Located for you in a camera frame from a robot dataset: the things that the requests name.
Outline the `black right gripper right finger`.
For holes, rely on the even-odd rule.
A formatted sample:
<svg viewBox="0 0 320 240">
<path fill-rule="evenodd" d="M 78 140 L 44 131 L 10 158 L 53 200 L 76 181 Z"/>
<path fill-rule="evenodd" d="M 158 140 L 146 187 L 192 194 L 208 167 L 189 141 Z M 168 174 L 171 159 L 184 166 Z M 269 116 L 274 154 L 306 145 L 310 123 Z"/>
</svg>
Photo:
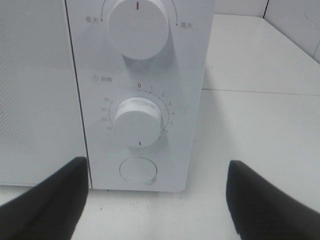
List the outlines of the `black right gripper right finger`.
<svg viewBox="0 0 320 240">
<path fill-rule="evenodd" d="M 320 214 L 239 160 L 231 160 L 226 203 L 242 240 L 318 240 Z"/>
</svg>

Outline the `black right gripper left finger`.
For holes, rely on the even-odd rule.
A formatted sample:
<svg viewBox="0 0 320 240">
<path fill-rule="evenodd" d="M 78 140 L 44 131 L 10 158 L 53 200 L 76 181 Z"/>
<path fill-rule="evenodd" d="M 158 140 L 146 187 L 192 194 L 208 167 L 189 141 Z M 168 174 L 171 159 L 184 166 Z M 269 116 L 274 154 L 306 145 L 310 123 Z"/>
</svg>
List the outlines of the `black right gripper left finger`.
<svg viewBox="0 0 320 240">
<path fill-rule="evenodd" d="M 69 240 L 89 192 L 85 157 L 76 157 L 47 179 L 0 207 L 2 240 Z"/>
</svg>

